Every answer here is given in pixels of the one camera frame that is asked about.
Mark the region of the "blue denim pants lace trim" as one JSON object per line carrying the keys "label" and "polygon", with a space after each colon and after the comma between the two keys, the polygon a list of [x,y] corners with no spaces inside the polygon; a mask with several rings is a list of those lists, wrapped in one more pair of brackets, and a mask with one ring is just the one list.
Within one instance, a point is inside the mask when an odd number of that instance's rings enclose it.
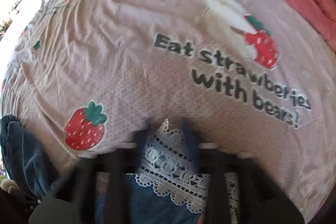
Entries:
{"label": "blue denim pants lace trim", "polygon": [[[13,115],[1,119],[1,150],[9,180],[2,187],[27,214],[58,178],[41,143]],[[124,176],[131,191],[131,223],[197,223],[204,211],[209,176],[185,159],[183,131],[165,119],[147,141],[136,173]]]}

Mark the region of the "pink strawberry print bedsheet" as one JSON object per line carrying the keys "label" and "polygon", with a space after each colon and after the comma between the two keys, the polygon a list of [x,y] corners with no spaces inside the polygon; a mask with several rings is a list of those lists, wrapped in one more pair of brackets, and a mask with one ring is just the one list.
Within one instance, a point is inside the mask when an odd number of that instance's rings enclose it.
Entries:
{"label": "pink strawberry print bedsheet", "polygon": [[306,221],[335,184],[335,52],[285,0],[50,0],[13,45],[1,113],[60,172],[185,117]]}

